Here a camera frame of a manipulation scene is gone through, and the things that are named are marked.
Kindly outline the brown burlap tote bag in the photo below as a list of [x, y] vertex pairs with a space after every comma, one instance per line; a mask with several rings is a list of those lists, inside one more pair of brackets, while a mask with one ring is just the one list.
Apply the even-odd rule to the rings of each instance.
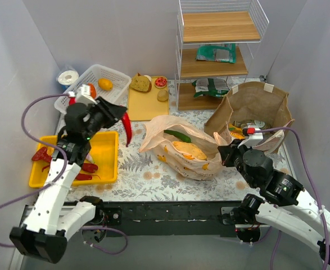
[[288, 108], [289, 93], [272, 84], [247, 82], [236, 85], [204, 125], [218, 142], [230, 143], [228, 125], [234, 121], [258, 120], [271, 127], [290, 127], [295, 121]]

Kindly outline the green chili pepper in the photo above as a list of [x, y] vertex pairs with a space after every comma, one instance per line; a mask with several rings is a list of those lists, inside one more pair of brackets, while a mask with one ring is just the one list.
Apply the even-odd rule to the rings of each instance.
[[186, 143], [191, 143], [192, 140], [190, 137], [188, 137], [187, 135], [181, 133], [181, 132], [177, 132], [175, 130], [164, 130], [164, 133], [172, 135], [174, 137], [176, 137], [177, 139], [181, 140], [182, 142], [186, 142]]

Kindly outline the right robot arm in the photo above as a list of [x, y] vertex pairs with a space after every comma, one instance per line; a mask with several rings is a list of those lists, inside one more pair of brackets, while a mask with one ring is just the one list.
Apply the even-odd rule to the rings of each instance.
[[289, 174], [276, 170], [263, 151], [239, 140], [218, 147], [222, 164], [234, 167], [259, 195], [247, 194], [239, 207], [223, 217], [234, 224], [268, 224], [318, 251], [330, 265], [330, 212]]

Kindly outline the red chili pepper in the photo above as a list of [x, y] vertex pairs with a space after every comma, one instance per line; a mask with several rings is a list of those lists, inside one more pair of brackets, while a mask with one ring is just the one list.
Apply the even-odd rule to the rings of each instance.
[[131, 126], [131, 121], [130, 121], [127, 113], [125, 113], [123, 115], [121, 121], [124, 126], [125, 133], [126, 133], [126, 147], [128, 147], [132, 140], [132, 126]]

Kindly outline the bread slice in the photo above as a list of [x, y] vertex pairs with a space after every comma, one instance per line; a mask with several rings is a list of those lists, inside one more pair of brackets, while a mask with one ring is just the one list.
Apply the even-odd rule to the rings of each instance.
[[193, 143], [174, 141], [172, 144], [187, 159], [207, 160], [206, 154]]

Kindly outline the peach plastic grocery bag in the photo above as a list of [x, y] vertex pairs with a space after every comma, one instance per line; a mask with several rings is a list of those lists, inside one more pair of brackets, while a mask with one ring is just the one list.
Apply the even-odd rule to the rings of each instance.
[[222, 170], [218, 142], [184, 118], [160, 115], [144, 126], [146, 136], [139, 151], [151, 150], [182, 176], [208, 180]]

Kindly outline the clear glass bottle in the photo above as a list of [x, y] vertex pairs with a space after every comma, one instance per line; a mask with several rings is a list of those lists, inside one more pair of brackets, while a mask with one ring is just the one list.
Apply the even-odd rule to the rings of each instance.
[[249, 126], [256, 126], [261, 130], [270, 128], [270, 125], [268, 123], [264, 122], [264, 121], [251, 120], [251, 119], [241, 120], [241, 121], [234, 121], [233, 125], [237, 128], [241, 128], [241, 129], [244, 129], [244, 128], [249, 127]]

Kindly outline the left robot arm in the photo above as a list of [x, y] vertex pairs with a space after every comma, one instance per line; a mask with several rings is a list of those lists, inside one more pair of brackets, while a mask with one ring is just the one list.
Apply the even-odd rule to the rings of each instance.
[[90, 140], [102, 128], [109, 129], [126, 115], [127, 108], [99, 97], [90, 104], [69, 105], [60, 129], [49, 172], [30, 214], [20, 227], [10, 232], [17, 250], [29, 257], [56, 264], [63, 257], [67, 242], [85, 224], [105, 225], [103, 201], [86, 196], [61, 216], [71, 185], [91, 150]]

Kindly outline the teal snack packet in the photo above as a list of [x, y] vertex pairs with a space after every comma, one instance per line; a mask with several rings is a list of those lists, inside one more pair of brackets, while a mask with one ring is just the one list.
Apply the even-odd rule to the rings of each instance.
[[200, 46], [196, 53], [196, 60], [235, 64], [236, 44], [226, 43], [220, 46], [217, 45]]

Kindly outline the orange mango gummy packet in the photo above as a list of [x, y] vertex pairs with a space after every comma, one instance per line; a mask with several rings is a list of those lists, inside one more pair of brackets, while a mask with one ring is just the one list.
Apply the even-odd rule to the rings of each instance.
[[234, 125], [230, 124], [228, 125], [228, 130], [230, 132], [230, 135], [235, 139], [239, 139], [239, 140], [245, 139], [245, 136], [243, 135], [241, 128], [235, 127]]

